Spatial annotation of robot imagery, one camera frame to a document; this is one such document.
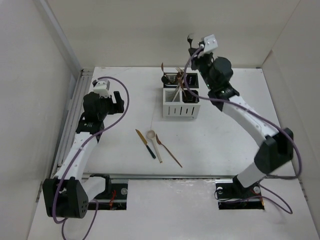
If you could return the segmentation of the silver metal chopstick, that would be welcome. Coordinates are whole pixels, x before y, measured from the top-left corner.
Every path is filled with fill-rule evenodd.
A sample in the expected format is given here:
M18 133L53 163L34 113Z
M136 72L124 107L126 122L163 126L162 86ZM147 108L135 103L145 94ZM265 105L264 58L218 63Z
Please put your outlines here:
M178 84L177 84L177 87L176 87L176 89L175 89L175 91L174 91L174 93L173 93L173 95L172 95L171 102L174 102L174 101L176 100L177 95L179 94L179 92L180 92L180 85L179 85L179 83L178 83Z
M184 92L184 82L181 78L178 78L178 85L173 93L172 99L171 101L174 102L180 92L180 90L182 90Z

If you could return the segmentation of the gold knife dark handle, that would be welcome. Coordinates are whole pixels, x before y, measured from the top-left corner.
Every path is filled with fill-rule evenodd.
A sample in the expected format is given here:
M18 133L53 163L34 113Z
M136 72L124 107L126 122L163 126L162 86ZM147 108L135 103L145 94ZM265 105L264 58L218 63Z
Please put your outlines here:
M152 156L153 159L156 159L155 154L153 153L153 151L151 150L151 148L148 146L148 142L145 139L145 137L142 135L142 133L138 130L135 129L136 133L138 134L139 138L141 139L141 141L143 142L143 144L145 145L145 147L147 148L148 152L150 153L150 155Z

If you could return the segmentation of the copper knife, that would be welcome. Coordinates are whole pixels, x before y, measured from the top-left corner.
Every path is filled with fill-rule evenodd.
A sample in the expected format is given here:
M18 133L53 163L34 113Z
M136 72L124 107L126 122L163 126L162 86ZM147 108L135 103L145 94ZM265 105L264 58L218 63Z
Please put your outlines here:
M179 78L179 79L178 79L178 83L179 83L180 89L181 89L181 91L182 91L182 94L183 94L184 96L186 96L186 93L185 93L185 90L184 90L184 82L183 82L183 79L182 79L182 78Z

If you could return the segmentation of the gold fork dark handle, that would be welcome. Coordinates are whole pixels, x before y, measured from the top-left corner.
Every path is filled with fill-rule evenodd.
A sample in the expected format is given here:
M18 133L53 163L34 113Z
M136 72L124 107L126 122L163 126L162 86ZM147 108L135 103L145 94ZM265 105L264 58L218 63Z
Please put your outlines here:
M176 67L175 69L176 69L177 73L180 73L180 75L181 75L180 78L182 78L182 71L183 70L180 67Z

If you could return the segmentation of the white ceramic soup spoon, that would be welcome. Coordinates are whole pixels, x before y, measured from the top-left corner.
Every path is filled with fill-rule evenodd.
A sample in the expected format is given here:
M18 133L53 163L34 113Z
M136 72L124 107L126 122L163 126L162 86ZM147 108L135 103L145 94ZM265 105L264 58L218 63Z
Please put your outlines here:
M160 155L159 150L158 150L158 147L157 147L157 141L156 141L156 133L155 133L155 131L154 131L154 130L149 130L146 135L147 135L147 137L152 141L153 146L154 146L154 150L155 150L156 155L157 155L157 157L158 157L158 160L159 160L159 162L162 164L162 163L163 163L163 160L162 160L162 158L161 158L161 155Z

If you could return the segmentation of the silver fork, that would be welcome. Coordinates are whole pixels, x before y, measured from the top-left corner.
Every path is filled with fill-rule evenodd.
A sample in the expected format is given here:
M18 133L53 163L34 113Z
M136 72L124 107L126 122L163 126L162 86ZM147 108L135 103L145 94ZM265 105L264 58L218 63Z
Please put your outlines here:
M194 49L193 47L193 40L194 40L194 34L193 33L190 33L188 36L187 36L187 42L189 44L189 48L190 49Z

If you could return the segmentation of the rose gold fork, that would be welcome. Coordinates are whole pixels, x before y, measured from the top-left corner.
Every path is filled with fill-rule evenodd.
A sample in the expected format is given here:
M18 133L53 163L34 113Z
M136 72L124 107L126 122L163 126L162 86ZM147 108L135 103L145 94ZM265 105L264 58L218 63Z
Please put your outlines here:
M181 165L181 163L177 160L177 158L171 153L171 151L160 141L158 135L156 134L155 135L155 138L156 138L156 142L165 148L165 150L169 153L169 155L175 160L175 162L181 167L183 168L183 166Z

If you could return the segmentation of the black spoon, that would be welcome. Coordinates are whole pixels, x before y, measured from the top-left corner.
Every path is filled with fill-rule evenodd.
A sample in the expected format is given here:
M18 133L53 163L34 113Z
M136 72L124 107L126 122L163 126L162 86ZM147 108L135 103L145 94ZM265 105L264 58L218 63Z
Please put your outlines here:
M163 75L161 77L161 81L165 85L171 85L172 84L172 81L170 80L170 78L167 75Z

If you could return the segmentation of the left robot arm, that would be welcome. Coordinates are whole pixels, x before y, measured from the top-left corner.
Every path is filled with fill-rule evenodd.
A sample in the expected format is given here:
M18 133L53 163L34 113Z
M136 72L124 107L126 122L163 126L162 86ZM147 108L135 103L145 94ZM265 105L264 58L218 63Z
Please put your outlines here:
M119 91L100 96L90 92L83 98L83 113L75 130L71 149L53 178L45 179L42 191L49 217L82 219L90 201L97 195L107 198L112 186L106 174L95 173L82 182L89 156L103 134L104 119L108 115L123 114L127 107Z

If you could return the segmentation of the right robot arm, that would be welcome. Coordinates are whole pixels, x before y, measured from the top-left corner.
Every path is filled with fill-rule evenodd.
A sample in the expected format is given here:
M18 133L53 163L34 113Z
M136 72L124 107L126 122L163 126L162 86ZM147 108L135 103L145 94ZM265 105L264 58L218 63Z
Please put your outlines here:
M232 178L232 183L222 188L229 197L243 197L250 187L280 168L293 158L293 132L277 125L256 113L232 87L234 74L231 62L225 57L213 57L204 47L189 48L188 64L199 71L209 91L209 100L219 111L235 120L259 147L253 162Z

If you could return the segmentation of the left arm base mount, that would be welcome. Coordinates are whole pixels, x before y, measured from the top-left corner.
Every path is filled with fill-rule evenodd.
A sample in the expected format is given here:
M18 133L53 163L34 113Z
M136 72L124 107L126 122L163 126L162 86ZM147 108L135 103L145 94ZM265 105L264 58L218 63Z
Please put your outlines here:
M81 185L89 200L89 210L118 211L127 209L128 180L114 179L108 174L92 174Z

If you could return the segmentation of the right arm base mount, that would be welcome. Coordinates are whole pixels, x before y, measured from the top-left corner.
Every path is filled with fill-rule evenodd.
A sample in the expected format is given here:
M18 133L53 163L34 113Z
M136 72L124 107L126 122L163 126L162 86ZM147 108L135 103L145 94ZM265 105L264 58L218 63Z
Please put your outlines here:
M217 182L214 197L219 210L264 210L261 188L253 186L238 189L232 182Z

